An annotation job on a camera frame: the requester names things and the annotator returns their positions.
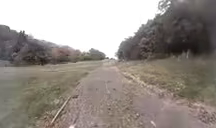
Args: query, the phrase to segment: field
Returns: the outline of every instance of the field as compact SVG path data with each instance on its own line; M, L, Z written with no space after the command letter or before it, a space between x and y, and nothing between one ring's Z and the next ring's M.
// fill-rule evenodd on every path
M216 105L216 60L172 58L119 62L118 67L179 97Z
M78 81L101 64L0 67L0 128L37 127L51 119Z

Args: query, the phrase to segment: treeline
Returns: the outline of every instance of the treeline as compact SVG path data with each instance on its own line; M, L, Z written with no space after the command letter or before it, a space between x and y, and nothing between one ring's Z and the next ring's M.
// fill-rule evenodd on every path
M161 0L160 13L121 42L119 59L194 56L216 51L216 0Z
M44 65L84 60L102 60L106 55L96 49L81 52L69 46L38 40L24 31L17 32L8 26L0 25L0 60L16 65Z

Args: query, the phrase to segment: white sky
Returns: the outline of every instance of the white sky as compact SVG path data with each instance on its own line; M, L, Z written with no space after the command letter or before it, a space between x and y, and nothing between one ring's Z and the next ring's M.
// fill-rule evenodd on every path
M159 0L0 0L0 24L35 38L114 57L155 16Z

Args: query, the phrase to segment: gravel path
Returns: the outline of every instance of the gravel path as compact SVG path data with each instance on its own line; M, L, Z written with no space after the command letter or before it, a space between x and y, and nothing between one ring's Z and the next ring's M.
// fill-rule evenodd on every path
M55 128L207 128L187 106L150 95L104 65L82 79Z

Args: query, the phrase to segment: vegetation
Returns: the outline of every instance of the vegetation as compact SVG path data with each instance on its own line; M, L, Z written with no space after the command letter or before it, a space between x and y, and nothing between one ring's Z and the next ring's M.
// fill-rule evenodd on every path
M216 51L216 0L161 0L160 14L119 46L124 60Z
M44 127L101 61L0 68L0 128Z
M18 33L8 26L0 25L0 60L8 60L16 65L102 60L105 57L104 53L96 49L81 52L69 46L34 39L25 34L25 31Z
M216 105L216 60L161 59L119 63L123 71L175 95Z

